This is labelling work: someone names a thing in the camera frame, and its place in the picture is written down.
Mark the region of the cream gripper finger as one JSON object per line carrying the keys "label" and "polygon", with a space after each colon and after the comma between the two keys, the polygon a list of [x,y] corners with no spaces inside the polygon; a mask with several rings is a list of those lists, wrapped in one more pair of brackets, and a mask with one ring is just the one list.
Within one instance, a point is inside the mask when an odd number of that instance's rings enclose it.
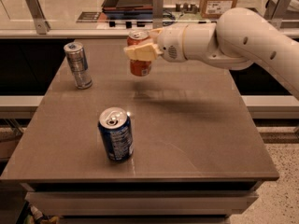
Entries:
{"label": "cream gripper finger", "polygon": [[151,29],[149,31],[149,37],[152,39],[156,39],[162,30],[163,30],[162,28]]}
{"label": "cream gripper finger", "polygon": [[163,54],[152,38],[146,39],[137,45],[125,47],[123,50],[130,60],[143,62],[154,61]]}

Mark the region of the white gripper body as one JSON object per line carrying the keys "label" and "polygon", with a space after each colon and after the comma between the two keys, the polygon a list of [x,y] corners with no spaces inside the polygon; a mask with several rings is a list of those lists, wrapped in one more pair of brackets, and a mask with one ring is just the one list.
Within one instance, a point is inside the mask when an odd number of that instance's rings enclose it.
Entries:
{"label": "white gripper body", "polygon": [[183,52],[183,33],[186,26],[173,24],[164,27],[159,33],[157,44],[161,50],[162,57],[170,63],[182,63],[186,61]]}

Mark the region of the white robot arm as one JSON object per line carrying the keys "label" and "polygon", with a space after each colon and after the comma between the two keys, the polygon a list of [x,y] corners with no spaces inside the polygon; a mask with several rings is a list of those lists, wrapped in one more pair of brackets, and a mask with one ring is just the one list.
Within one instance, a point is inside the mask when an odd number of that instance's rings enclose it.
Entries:
{"label": "white robot arm", "polygon": [[299,43],[247,8],[232,8],[217,22],[176,23],[153,29],[149,38],[124,52],[131,60],[194,60],[228,70],[256,63],[299,99]]}

